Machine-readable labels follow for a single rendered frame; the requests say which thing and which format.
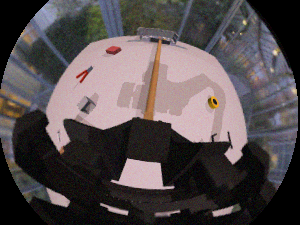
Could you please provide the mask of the orange-brown long pole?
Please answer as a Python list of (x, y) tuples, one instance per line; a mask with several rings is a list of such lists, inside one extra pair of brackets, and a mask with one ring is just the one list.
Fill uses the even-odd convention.
[(130, 124), (130, 135), (127, 140), (126, 158), (135, 161), (166, 162), (169, 160), (171, 140), (171, 124), (154, 121), (155, 95), (157, 95), (157, 79), (162, 44), (169, 44), (166, 39), (150, 38), (150, 42), (158, 43), (155, 51), (153, 75), (151, 75), (149, 95), (147, 95), (146, 111), (143, 119), (133, 117)]

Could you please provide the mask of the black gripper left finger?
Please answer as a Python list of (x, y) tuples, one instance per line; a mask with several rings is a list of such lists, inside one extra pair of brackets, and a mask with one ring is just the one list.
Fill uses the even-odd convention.
[(64, 120), (64, 129), (70, 141), (78, 145), (84, 145), (85, 148), (96, 150), (101, 154), (102, 160), (108, 166), (109, 173), (113, 174), (113, 180), (121, 180), (121, 173), (127, 158), (127, 140), (129, 140), (129, 129), (131, 120), (123, 124), (117, 124), (115, 127), (100, 129), (92, 125), (78, 123), (70, 119)]

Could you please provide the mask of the red square tile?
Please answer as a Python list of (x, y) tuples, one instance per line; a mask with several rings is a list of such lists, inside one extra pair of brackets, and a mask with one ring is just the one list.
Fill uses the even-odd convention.
[(110, 55), (117, 55), (118, 52), (121, 52), (121, 47), (110, 47), (110, 48), (106, 48), (106, 54), (110, 54)]

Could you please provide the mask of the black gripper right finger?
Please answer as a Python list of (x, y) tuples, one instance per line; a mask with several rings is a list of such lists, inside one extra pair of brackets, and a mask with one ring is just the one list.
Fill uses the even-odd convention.
[(216, 154), (226, 154), (230, 149), (230, 141), (206, 141), (206, 143), (192, 143), (175, 129), (171, 128), (171, 140), (169, 145), (169, 160), (161, 162), (162, 185), (174, 186), (173, 182), (181, 177), (181, 174), (190, 169), (191, 165), (200, 157), (216, 156)]

